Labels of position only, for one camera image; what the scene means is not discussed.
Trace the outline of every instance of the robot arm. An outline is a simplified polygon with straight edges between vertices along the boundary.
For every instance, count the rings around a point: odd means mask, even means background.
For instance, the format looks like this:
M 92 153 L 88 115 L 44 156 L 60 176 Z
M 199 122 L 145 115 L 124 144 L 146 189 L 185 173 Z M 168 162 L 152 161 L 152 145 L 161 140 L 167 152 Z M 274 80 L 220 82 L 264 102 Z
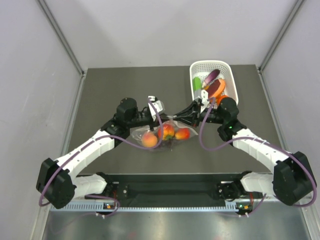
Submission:
M 63 208 L 73 198 L 88 194 L 100 194 L 104 191 L 107 182 L 97 174 L 77 177 L 92 161 L 107 151 L 117 147 L 122 141 L 109 137 L 110 135 L 126 139 L 130 135 L 130 128 L 149 125 L 156 127 L 156 112 L 162 114 L 163 103 L 156 97 L 149 96 L 150 103 L 142 111 L 138 111 L 137 102 L 132 98 L 124 98 L 116 109 L 116 114 L 104 124 L 94 136 L 68 154 L 52 160 L 46 159 L 40 168 L 36 189 L 42 193 L 54 176 L 45 191 L 45 198 L 57 209 Z
M 155 97 L 151 97 L 151 100 L 153 107 L 161 114 L 161 119 L 168 120 L 169 118 L 163 113 L 163 104 Z M 235 199 L 250 192 L 261 192 L 277 196 L 286 205 L 293 205 L 313 190 L 311 181 L 298 165 L 238 121 L 239 110 L 232 98 L 224 98 L 218 108 L 211 110 L 208 118 L 205 119 L 208 104 L 206 91 L 199 91 L 195 94 L 192 104 L 173 116 L 173 119 L 192 127 L 197 127 L 204 120 L 207 123 L 220 124 L 218 134 L 223 141 L 230 142 L 237 138 L 231 143 L 233 147 L 248 153 L 270 170 L 270 174 L 244 172 L 231 183 L 219 184 L 217 188 L 220 196 Z M 61 168 L 44 194 L 57 209 L 64 207 L 73 198 L 101 194 L 107 188 L 105 175 L 94 174 L 85 177 L 77 177 L 77 175 L 93 160 L 121 143 L 120 140 L 108 136 L 126 139 L 130 135 L 130 128 L 146 125 L 151 129 L 157 127 L 159 122 L 156 121 L 156 112 L 153 107 L 149 104 L 142 111 L 138 111 L 134 99 L 123 99 L 113 118 L 94 136 L 65 156 L 55 161 L 48 158 L 42 163 L 36 185 L 37 190 L 42 193 L 49 179 L 58 168 Z M 312 175 L 307 157 L 300 152 L 293 155 Z

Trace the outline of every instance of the peach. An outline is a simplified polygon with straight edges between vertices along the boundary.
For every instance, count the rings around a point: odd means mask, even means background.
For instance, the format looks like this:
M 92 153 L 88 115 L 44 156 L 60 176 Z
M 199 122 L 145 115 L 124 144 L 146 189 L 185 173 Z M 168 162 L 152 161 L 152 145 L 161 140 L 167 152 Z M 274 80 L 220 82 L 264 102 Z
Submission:
M 161 127 L 158 129 L 158 137 L 161 138 Z M 175 135 L 175 128 L 169 123 L 163 124 L 163 140 L 172 139 Z
M 142 145 L 146 148 L 152 148 L 158 143 L 158 138 L 152 132 L 146 132 L 142 136 Z
M 190 130 L 189 128 L 180 128 L 176 133 L 175 133 L 175 138 L 178 140 L 185 140 L 190 138 Z

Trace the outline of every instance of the white basket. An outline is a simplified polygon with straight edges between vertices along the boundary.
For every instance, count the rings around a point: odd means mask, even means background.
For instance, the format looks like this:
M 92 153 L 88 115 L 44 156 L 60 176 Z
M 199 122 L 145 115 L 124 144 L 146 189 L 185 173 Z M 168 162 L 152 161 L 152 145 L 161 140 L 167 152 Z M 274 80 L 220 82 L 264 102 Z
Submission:
M 206 77 L 215 69 L 220 70 L 220 74 L 217 79 L 225 80 L 225 89 L 221 95 L 227 95 L 230 98 L 233 98 L 238 105 L 238 93 L 235 84 L 235 79 L 232 74 L 231 67 L 224 61 L 216 60 L 205 60 L 205 61 L 196 61 L 190 66 L 190 83 L 191 83 L 191 94 L 192 100 L 194 100 L 194 85 L 193 79 L 198 77 L 203 82 Z

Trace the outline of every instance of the clear plastic bag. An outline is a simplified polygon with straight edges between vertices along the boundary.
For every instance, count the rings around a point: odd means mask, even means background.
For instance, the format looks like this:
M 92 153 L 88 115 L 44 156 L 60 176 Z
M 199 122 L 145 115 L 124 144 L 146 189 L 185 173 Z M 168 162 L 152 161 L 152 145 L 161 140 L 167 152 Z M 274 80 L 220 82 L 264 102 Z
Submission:
M 155 148 L 157 150 L 172 149 L 175 145 L 184 142 L 198 133 L 190 126 L 187 126 L 179 121 L 169 120 L 163 123 L 163 138 L 161 144 Z M 155 146 L 161 137 L 161 127 L 150 130 L 149 126 L 144 126 L 135 129 L 131 136 L 137 142 L 147 148 Z

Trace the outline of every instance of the white wall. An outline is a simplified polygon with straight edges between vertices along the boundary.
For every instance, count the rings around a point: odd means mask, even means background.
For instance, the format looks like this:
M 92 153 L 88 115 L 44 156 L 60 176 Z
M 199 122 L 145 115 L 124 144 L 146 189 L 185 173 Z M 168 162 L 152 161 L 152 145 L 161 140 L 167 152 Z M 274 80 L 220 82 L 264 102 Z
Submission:
M 260 65 L 295 0 L 46 0 L 83 68 Z
M 289 150 L 308 156 L 320 184 L 320 1 L 305 1 L 264 75 Z M 320 197 L 316 202 L 320 214 Z
M 35 0 L 0 2 L 0 239 L 26 240 L 40 165 L 61 154 L 80 75 Z

